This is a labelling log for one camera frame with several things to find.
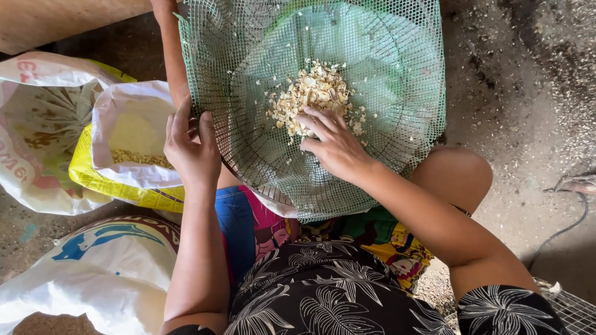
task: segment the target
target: dirty floor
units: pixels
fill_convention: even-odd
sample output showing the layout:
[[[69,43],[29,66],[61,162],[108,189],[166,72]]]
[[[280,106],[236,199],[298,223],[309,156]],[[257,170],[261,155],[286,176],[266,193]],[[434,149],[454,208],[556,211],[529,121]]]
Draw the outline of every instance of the dirty floor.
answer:
[[[576,194],[548,193],[561,177],[596,169],[596,2],[477,1],[443,23],[448,145],[476,150],[493,186],[473,218],[528,262],[550,235],[577,221]],[[165,80],[152,13],[59,41],[60,54],[91,58],[138,80]],[[34,213],[0,189],[0,284],[93,221],[151,211],[114,201],[77,217]],[[596,213],[555,238],[532,274],[596,304]],[[451,310],[449,279],[433,261],[421,297]],[[15,334],[94,334],[82,318],[28,318]]]

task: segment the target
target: colorful fabric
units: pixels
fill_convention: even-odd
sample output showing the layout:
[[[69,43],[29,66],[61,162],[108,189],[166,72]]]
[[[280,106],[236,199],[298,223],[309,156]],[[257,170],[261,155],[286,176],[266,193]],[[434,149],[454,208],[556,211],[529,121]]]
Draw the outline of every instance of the colorful fabric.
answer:
[[[297,241],[352,242],[389,266],[393,278],[410,295],[416,293],[418,279],[434,258],[382,206],[301,227],[298,220],[268,210],[248,188],[240,186],[218,190],[216,210],[235,284],[268,252]]]
[[[462,335],[567,335],[539,294],[484,286],[458,304]],[[387,265],[353,244],[292,243],[249,271],[224,335],[455,335],[441,314],[406,295]],[[213,335],[200,325],[169,335]]]

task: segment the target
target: woman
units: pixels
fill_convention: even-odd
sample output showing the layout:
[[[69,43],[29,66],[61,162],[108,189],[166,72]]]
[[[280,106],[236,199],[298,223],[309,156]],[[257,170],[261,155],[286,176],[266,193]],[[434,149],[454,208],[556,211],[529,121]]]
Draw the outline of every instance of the woman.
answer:
[[[220,210],[219,199],[235,196],[239,183],[222,170],[210,114],[203,113],[199,121],[200,143],[197,129],[189,127],[195,122],[188,121],[188,90],[176,89],[185,82],[171,14],[177,12],[176,4],[153,4],[162,28],[168,82],[171,91],[178,92],[173,100],[180,105],[168,119],[164,152],[186,190],[162,334],[451,334],[436,310],[410,296],[415,278],[408,274],[414,266],[407,264],[423,263],[414,270],[420,275],[420,268],[433,257],[430,252],[449,267],[462,334],[567,333],[523,264],[470,218],[492,182],[486,161],[463,148],[436,148],[406,180],[368,156],[343,119],[329,110],[306,108],[307,115],[299,116],[320,139],[306,138],[301,149],[383,207],[372,210],[374,218],[351,216],[349,224],[336,220],[310,227],[315,241],[289,243],[288,238],[249,264],[247,273],[233,265],[243,255],[230,252],[228,237],[233,239],[233,234],[224,231],[229,275],[222,228],[240,219],[230,225],[222,222],[229,208]],[[343,222],[339,229],[337,222]],[[387,222],[394,223],[392,238],[403,230],[403,241],[391,238],[392,250],[378,242],[382,229],[376,227]],[[345,233],[354,227],[364,233]],[[345,236],[352,243],[327,241]],[[387,263],[397,265],[391,269]],[[230,281],[238,285],[231,304]]]

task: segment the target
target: yellow bag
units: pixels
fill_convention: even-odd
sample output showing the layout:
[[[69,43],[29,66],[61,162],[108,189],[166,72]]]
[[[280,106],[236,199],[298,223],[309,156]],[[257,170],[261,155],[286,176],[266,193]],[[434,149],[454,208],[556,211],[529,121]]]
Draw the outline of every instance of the yellow bag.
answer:
[[[91,163],[91,125],[81,134],[69,166],[69,176],[77,184],[140,207],[182,213],[184,187],[138,188],[110,180],[93,169]]]

